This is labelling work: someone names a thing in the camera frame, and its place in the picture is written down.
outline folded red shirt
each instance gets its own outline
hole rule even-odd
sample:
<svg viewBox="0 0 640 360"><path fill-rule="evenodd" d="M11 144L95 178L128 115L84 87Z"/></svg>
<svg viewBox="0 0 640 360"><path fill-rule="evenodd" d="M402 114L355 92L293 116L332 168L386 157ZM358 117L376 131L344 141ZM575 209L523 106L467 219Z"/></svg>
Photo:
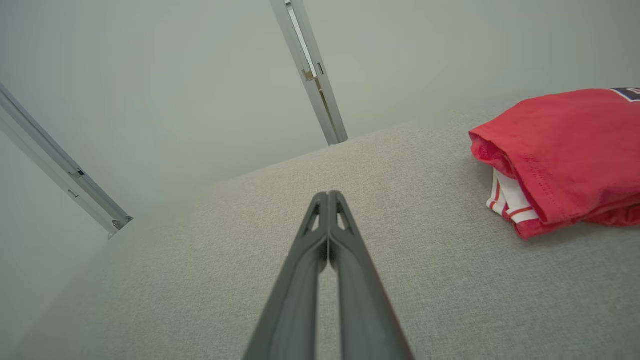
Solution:
<svg viewBox="0 0 640 360"><path fill-rule="evenodd" d="M523 239L579 221L640 225L640 88L528 99L469 135L496 170L487 205Z"/></svg>

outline black and white logo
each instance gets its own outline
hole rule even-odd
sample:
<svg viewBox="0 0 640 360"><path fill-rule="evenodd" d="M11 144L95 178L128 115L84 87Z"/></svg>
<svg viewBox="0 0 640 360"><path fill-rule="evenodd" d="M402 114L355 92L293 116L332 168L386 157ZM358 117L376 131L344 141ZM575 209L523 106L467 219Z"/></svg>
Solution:
<svg viewBox="0 0 640 360"><path fill-rule="evenodd" d="M629 101L640 101L640 88L615 88L611 89L622 95Z"/></svg>

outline red garment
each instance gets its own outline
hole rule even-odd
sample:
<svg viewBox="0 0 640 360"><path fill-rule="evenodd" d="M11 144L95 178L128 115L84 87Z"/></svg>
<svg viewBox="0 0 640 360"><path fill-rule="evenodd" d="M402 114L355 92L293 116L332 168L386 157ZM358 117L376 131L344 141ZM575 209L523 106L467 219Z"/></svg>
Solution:
<svg viewBox="0 0 640 360"><path fill-rule="evenodd" d="M640 89L589 89L520 102L469 132L471 151L516 179L540 219L523 239L585 220L640 224Z"/></svg>

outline gray carpet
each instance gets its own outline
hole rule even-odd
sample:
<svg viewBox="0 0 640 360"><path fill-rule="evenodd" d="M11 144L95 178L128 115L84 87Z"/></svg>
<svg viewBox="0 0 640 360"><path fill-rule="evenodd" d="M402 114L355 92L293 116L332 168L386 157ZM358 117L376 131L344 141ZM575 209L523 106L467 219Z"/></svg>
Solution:
<svg viewBox="0 0 640 360"><path fill-rule="evenodd" d="M416 358L640 353L640 229L529 243L484 206L467 131L506 106L407 124L205 189L115 236L17 359L238 359L316 192L340 190ZM321 275L318 358L339 358Z"/></svg>

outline metal frame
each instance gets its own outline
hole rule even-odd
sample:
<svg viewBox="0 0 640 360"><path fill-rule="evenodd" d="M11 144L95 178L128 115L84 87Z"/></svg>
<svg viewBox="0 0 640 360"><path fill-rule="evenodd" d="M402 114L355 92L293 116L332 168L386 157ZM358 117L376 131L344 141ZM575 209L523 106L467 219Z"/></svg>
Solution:
<svg viewBox="0 0 640 360"><path fill-rule="evenodd" d="M344 128L338 104L329 82L328 71L318 48L316 38L311 30L311 23L307 16L302 0L270 0L276 20L284 35L287 46L293 56L297 68L300 70L300 79L305 85L305 90L311 101L324 137L329 145L345 142L349 138ZM298 25L307 49L311 57L316 76L313 75L311 67L305 56L303 46L298 40L298 34L289 16L288 7L291 7L298 19Z"/></svg>
<svg viewBox="0 0 640 360"><path fill-rule="evenodd" d="M117 233L133 220L49 136L2 83L0 107L8 115L0 116L0 129L109 234Z"/></svg>
<svg viewBox="0 0 640 360"><path fill-rule="evenodd" d="M319 225L314 229L316 218ZM413 359L339 192L318 193L311 201L244 358L315 358L317 279L327 260L338 272L342 358Z"/></svg>

